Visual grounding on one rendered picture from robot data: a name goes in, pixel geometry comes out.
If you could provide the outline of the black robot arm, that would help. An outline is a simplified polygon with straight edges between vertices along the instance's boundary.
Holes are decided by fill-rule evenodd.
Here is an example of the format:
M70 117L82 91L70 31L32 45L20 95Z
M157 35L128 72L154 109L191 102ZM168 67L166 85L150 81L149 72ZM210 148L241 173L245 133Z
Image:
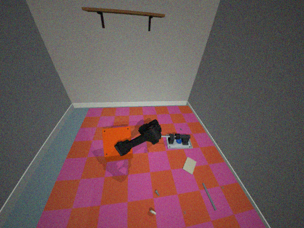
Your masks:
M148 124L144 124L139 127L140 136L132 139L131 141L125 140L118 142L114 145L116 150L119 152L121 156L126 155L130 149L133 147L142 144L146 141L154 142L158 141L161 138L161 126L159 125L158 121L154 119L153 121L149 122Z

